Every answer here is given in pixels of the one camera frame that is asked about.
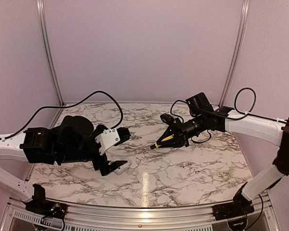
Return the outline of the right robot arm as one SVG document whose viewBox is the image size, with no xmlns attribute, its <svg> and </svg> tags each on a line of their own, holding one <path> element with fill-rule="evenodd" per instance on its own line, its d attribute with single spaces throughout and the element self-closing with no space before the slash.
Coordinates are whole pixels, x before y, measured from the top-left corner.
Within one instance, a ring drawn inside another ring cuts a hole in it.
<svg viewBox="0 0 289 231">
<path fill-rule="evenodd" d="M 214 110 L 202 92 L 185 102 L 192 119 L 183 123 L 172 115 L 162 114 L 160 118 L 168 128 L 151 145 L 151 149 L 187 147 L 189 140 L 206 130 L 244 134 L 279 147 L 272 164 L 245 183 L 235 194 L 229 205 L 232 215 L 240 215 L 257 195 L 274 187 L 284 176 L 289 175 L 289 118 L 268 118 L 254 115 L 250 111 L 240 112 L 236 107 L 223 106 Z"/>
</svg>

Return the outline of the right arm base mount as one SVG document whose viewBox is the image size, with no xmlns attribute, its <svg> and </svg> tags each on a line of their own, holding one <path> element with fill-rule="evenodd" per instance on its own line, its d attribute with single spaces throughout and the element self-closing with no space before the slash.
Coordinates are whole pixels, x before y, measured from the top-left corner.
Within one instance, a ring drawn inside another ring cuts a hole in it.
<svg viewBox="0 0 289 231">
<path fill-rule="evenodd" d="M 255 211 L 251 203 L 244 204 L 242 202 L 230 202 L 225 204 L 214 205 L 212 207 L 213 215 L 216 220 L 223 220 L 245 216 Z"/>
</svg>

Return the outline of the yellow handled screwdriver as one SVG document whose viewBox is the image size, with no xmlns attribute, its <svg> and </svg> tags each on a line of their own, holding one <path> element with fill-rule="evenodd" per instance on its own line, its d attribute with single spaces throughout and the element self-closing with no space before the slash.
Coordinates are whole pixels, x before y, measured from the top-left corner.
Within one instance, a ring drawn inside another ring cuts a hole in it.
<svg viewBox="0 0 289 231">
<path fill-rule="evenodd" d="M 170 147 L 170 145 L 173 143 L 173 135 L 167 136 L 165 138 L 160 138 L 157 140 L 154 144 L 150 146 L 150 149 L 156 149 L 156 148 L 167 148 Z"/>
</svg>

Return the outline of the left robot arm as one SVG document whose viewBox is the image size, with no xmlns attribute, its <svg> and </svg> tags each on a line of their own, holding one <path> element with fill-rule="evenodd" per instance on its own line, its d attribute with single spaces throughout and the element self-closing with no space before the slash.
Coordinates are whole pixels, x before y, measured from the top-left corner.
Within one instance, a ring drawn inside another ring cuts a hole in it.
<svg viewBox="0 0 289 231">
<path fill-rule="evenodd" d="M 28 128 L 11 138 L 0 138 L 0 160 L 30 164 L 61 165 L 91 162 L 102 176 L 119 169 L 125 160 L 110 161 L 106 152 L 130 139 L 128 128 L 93 126 L 83 116 L 65 116 L 60 125 L 48 129 Z"/>
</svg>

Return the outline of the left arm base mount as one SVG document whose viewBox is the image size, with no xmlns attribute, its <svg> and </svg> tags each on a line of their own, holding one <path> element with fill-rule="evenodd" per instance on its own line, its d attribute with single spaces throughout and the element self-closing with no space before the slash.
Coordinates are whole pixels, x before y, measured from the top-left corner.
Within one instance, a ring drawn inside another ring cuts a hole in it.
<svg viewBox="0 0 289 231">
<path fill-rule="evenodd" d="M 44 217 L 64 219 L 67 211 L 67 204 L 48 200 L 44 203 L 32 200 L 24 204 L 27 211 L 43 215 Z"/>
</svg>

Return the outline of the white remote control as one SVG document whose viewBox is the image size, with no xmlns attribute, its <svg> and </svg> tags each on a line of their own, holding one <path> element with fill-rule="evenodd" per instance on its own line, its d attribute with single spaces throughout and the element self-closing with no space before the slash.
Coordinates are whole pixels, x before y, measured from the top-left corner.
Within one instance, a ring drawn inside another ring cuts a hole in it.
<svg viewBox="0 0 289 231">
<path fill-rule="evenodd" d="M 127 164 L 122 165 L 122 166 L 120 166 L 118 169 L 116 169 L 116 170 L 114 171 L 114 173 L 117 174 L 117 175 L 121 175 L 121 174 L 123 174 L 123 173 L 125 172 L 125 170 L 128 169 L 128 168 L 129 168 L 129 166 L 128 166 Z"/>
</svg>

